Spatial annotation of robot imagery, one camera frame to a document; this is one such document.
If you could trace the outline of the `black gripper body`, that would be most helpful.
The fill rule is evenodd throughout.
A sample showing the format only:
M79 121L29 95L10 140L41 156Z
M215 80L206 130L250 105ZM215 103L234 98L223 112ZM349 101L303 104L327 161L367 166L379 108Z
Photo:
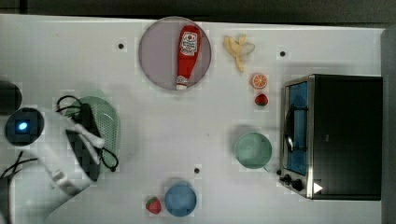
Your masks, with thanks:
M88 104L83 104L72 120L76 123L75 126L65 131L70 146L84 174L91 181L96 181L101 170L102 138L91 107Z

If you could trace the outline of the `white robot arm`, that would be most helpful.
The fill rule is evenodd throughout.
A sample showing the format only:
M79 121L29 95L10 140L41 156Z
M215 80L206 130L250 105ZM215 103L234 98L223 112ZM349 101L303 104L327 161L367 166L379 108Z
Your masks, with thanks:
M21 108L7 119L4 133L9 147L36 163L1 178L1 224L44 224L101 173L105 140L85 105L75 119L46 108Z

